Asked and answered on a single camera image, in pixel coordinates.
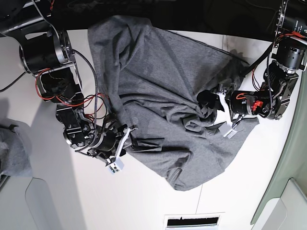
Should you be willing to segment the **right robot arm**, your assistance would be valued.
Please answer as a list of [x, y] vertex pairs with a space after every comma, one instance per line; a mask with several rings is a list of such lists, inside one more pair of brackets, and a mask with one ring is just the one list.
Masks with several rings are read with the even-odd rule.
[[3, 0], [0, 3], [0, 35], [19, 43], [19, 57], [25, 73], [35, 78], [38, 96], [57, 105], [56, 118], [63, 124], [63, 136], [76, 152], [103, 161], [111, 172], [123, 169], [121, 157], [132, 144], [136, 126], [120, 126], [113, 113], [106, 112], [98, 125], [98, 107], [85, 113], [91, 102], [105, 100], [104, 93], [84, 96], [68, 33], [57, 30], [50, 17], [51, 0]]

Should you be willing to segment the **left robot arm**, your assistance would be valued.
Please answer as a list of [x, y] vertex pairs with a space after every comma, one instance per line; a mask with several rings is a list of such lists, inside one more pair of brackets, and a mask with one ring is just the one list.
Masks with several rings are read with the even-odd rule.
[[307, 2], [305, 0], [282, 1], [277, 17], [275, 38], [266, 51], [248, 68], [242, 77], [254, 73], [266, 60], [263, 83], [252, 77], [254, 91], [240, 91], [221, 84], [197, 95], [200, 105], [222, 110], [230, 118], [238, 114], [231, 124], [235, 127], [247, 115], [259, 115], [279, 120], [290, 102], [290, 96], [298, 79], [297, 71], [307, 69]]

